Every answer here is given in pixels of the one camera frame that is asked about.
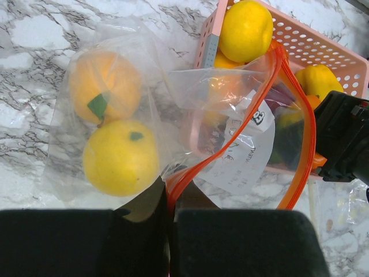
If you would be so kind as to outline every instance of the marble countertop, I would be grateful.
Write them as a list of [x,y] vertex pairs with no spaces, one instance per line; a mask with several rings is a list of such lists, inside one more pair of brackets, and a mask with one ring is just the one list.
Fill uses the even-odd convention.
[[[214,11],[217,1],[158,2],[0,2],[1,209],[64,207],[50,192],[40,192],[39,188],[48,151],[48,130],[69,59],[79,47],[91,40],[97,23],[133,14],[164,41],[185,66],[191,67],[201,25]],[[369,57],[369,16],[344,0],[265,2],[356,53]],[[265,178],[268,185],[260,186],[256,194],[269,193],[273,197],[283,191],[283,186],[277,184],[287,185],[290,181],[290,177],[284,175]],[[314,192],[315,197],[320,194],[320,199],[328,199],[326,202],[332,206],[338,205],[338,198],[329,193],[329,189],[335,190],[333,184],[322,189],[323,185],[318,183],[306,187],[296,209],[315,222],[333,276],[369,276],[369,220],[356,220],[358,224],[346,224],[345,229],[337,232],[329,220],[325,226],[323,216],[321,220],[317,219],[320,211],[312,207],[311,195]],[[354,190],[355,185],[351,184],[349,190]],[[231,196],[207,184],[200,187],[221,207],[248,207],[246,196]]]

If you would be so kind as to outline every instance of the white label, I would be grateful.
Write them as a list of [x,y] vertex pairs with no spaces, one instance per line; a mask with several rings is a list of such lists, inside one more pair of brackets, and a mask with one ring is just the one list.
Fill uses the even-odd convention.
[[[246,104],[242,103],[243,109],[247,107]],[[241,120],[234,118],[227,121],[223,146],[241,124]],[[274,135],[274,116],[263,101],[253,119],[224,155],[215,161],[208,172],[202,171],[198,176],[232,194],[246,194],[258,181],[268,163]]]

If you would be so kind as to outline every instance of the lemon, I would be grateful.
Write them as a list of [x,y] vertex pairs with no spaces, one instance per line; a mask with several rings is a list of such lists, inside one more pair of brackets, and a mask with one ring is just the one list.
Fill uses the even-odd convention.
[[241,65],[244,64],[241,62],[231,61],[230,59],[227,59],[227,57],[221,51],[217,51],[217,55],[215,56],[214,60],[215,68],[235,68]]
[[158,176],[155,137],[138,121],[103,125],[87,141],[83,153],[87,180],[113,196],[131,196],[148,188]]
[[272,41],[273,19],[263,5],[243,0],[225,14],[219,48],[234,62],[251,62],[264,55]]
[[295,76],[306,95],[315,95],[320,100],[324,100],[331,91],[344,91],[334,73],[325,65],[310,65],[296,72]]

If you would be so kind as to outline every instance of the yellow citrus fruit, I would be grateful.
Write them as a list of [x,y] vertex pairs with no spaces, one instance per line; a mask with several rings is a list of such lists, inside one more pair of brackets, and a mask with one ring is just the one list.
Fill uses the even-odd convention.
[[205,111],[203,122],[206,123],[209,126],[217,127],[219,124],[224,123],[227,121],[228,116],[217,113],[215,111]]
[[251,62],[264,55],[272,41],[273,19],[266,7],[243,0],[224,16],[219,48],[234,62]]
[[108,51],[82,54],[69,75],[76,113],[99,124],[127,119],[141,100],[141,77],[124,57]]
[[306,95],[315,95],[320,100],[331,91],[343,92],[334,73],[325,65],[310,65],[295,74]]
[[230,59],[227,59],[227,57],[220,50],[217,51],[214,60],[215,68],[235,68],[241,65],[243,65],[243,63],[231,61]]
[[138,121],[114,121],[95,131],[84,149],[87,180],[113,196],[131,196],[158,176],[159,157],[152,131]]
[[244,94],[242,74],[229,72],[215,75],[210,80],[206,110],[221,111],[237,105]]
[[[315,95],[307,95],[306,96],[311,108],[315,110],[321,102],[321,100]],[[301,105],[298,101],[294,102],[295,105],[286,108],[284,114],[281,115],[280,121],[278,123],[279,127],[285,128],[289,125],[292,125],[296,122],[303,120],[304,114],[301,110]]]

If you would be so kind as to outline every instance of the pink plastic basket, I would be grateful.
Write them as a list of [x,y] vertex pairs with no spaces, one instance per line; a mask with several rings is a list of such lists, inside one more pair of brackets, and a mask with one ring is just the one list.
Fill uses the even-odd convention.
[[[292,71],[308,65],[326,65],[337,76],[346,93],[365,97],[369,82],[369,63],[366,59],[262,1],[255,1],[263,4],[272,14],[273,38],[283,43],[288,51]],[[232,0],[219,0],[217,9],[205,20],[195,68],[214,65],[224,15],[227,7],[233,4]]]

